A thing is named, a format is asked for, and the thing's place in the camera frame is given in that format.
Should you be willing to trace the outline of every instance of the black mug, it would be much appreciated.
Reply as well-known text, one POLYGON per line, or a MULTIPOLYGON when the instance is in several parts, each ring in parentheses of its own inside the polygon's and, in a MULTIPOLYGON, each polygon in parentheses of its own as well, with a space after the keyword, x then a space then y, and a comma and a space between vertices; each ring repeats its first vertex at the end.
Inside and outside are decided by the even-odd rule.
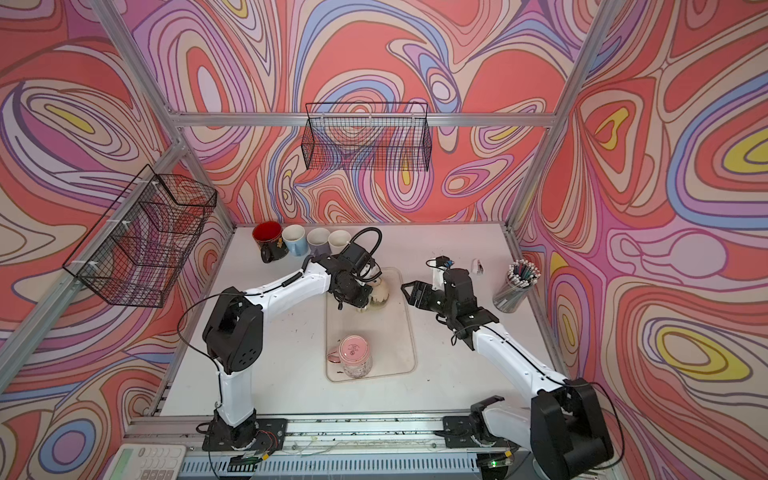
POLYGON ((288 254, 288 246, 283 241, 283 228, 279 223, 259 223, 251 235, 259 244, 261 261, 264 263, 280 260, 288 254))

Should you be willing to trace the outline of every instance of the black mug handle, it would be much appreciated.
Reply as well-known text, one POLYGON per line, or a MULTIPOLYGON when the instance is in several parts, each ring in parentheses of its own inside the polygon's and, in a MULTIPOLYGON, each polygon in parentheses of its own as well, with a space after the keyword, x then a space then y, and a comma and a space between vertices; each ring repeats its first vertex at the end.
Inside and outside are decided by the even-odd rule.
POLYGON ((272 252, 270 251, 270 246, 266 243, 261 245, 261 261, 264 263, 269 263, 273 259, 272 252))

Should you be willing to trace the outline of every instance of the pink mug handle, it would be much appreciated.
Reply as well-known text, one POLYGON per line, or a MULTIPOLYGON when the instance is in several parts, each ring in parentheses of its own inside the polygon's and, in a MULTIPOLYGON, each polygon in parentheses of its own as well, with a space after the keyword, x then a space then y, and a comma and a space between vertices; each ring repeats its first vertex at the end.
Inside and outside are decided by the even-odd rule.
POLYGON ((331 363, 341 363, 341 357, 339 357, 339 347, 336 347, 335 349, 328 352, 326 358, 331 363))

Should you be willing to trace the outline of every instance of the calculator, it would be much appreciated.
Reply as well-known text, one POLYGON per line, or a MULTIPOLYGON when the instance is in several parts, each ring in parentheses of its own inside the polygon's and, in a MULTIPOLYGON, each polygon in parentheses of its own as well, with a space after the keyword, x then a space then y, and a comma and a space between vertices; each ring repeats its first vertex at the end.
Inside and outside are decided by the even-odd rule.
POLYGON ((114 454, 104 480, 176 480, 186 447, 124 443, 114 454))

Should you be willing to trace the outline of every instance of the wire basket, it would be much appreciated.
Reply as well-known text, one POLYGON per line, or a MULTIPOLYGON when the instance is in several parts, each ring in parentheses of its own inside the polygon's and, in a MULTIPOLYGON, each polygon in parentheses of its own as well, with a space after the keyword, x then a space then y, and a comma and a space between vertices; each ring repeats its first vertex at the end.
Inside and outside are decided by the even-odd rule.
POLYGON ((216 202, 212 187, 155 174, 80 270, 65 269, 111 305, 162 307, 216 202))
POLYGON ((422 102, 306 104, 306 169, 428 171, 428 110, 422 102))

